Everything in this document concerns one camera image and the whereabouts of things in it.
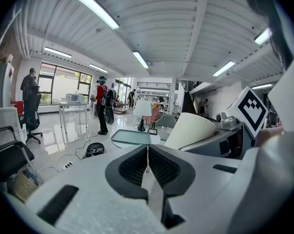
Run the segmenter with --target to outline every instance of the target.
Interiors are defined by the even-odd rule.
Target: fluorescent light
[[[271,86],[272,86],[272,84],[265,84],[265,85],[260,85],[260,86],[253,87],[252,89],[268,88],[268,87],[271,87]]]
[[[63,52],[60,52],[58,50],[55,50],[55,49],[51,49],[51,48],[48,48],[48,47],[45,47],[44,50],[46,51],[50,51],[50,52],[53,52],[55,54],[58,54],[58,55],[61,55],[61,56],[65,56],[65,57],[68,57],[68,58],[71,58],[72,56],[71,55],[68,55],[66,53],[63,53]]]
[[[111,29],[119,28],[116,20],[96,0],[78,0],[97,14]]]
[[[272,35],[271,30],[269,28],[266,28],[257,37],[254,38],[254,41],[258,45],[262,45],[265,41],[269,39],[269,37],[271,37],[271,35]]]
[[[223,66],[220,70],[215,72],[213,76],[219,76],[221,73],[225,72],[227,69],[230,69],[232,66],[234,66],[235,63],[233,61],[229,61],[225,66]]]
[[[100,71],[103,71],[104,73],[108,73],[108,71],[106,71],[105,69],[99,68],[99,67],[97,67],[97,66],[95,66],[93,64],[89,64],[89,66],[92,67],[92,68],[96,68],[96,69],[98,69]]]
[[[149,68],[147,62],[145,62],[145,60],[138,51],[134,51],[133,55],[135,55],[135,57],[139,60],[139,62],[142,64],[144,68]]]

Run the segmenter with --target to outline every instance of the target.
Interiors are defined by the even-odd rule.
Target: shelving unit
[[[144,94],[144,93],[137,93],[137,95],[143,95],[143,96],[156,96],[156,97],[169,97],[169,96],[163,96],[163,95],[153,95],[153,94]]]
[[[164,111],[162,109],[160,110],[160,113],[168,114],[168,106],[170,104],[171,84],[154,83],[154,82],[138,82],[137,87],[139,87],[141,91],[140,92],[138,91],[136,95],[139,96],[140,99],[148,99],[151,105],[154,105],[157,103],[156,101],[154,101],[154,98],[162,97],[165,101],[159,104],[164,106],[167,109],[167,111]]]

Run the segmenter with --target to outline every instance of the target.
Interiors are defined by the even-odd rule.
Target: man in red jacket
[[[104,92],[107,90],[107,86],[105,86],[106,78],[104,76],[101,76],[97,83],[99,83],[99,86],[97,86],[97,94],[96,94],[96,111],[99,119],[100,124],[100,131],[98,132],[99,135],[106,135],[108,133],[105,116],[104,116],[104,110],[105,106],[101,105],[101,98],[103,97]]]

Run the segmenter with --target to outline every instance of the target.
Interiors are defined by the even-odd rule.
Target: black office chair
[[[34,154],[24,143],[16,140],[12,126],[0,128],[0,132],[6,130],[12,132],[14,140],[0,146],[0,182],[6,182],[11,175],[17,173],[20,168],[28,163],[22,148],[30,161],[35,158]]]
[[[27,140],[26,142],[34,138],[36,139],[39,144],[41,144],[41,141],[36,137],[36,135],[43,136],[43,133],[32,133],[33,130],[37,129],[40,125],[40,117],[38,114],[38,107],[41,100],[41,93],[38,91],[39,86],[33,86],[32,87],[32,93],[28,96],[28,113],[27,118],[24,119],[24,123],[26,123],[26,128],[28,130]]]

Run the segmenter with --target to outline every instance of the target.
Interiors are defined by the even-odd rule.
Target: microwave
[[[68,103],[83,103],[83,94],[66,94]]]

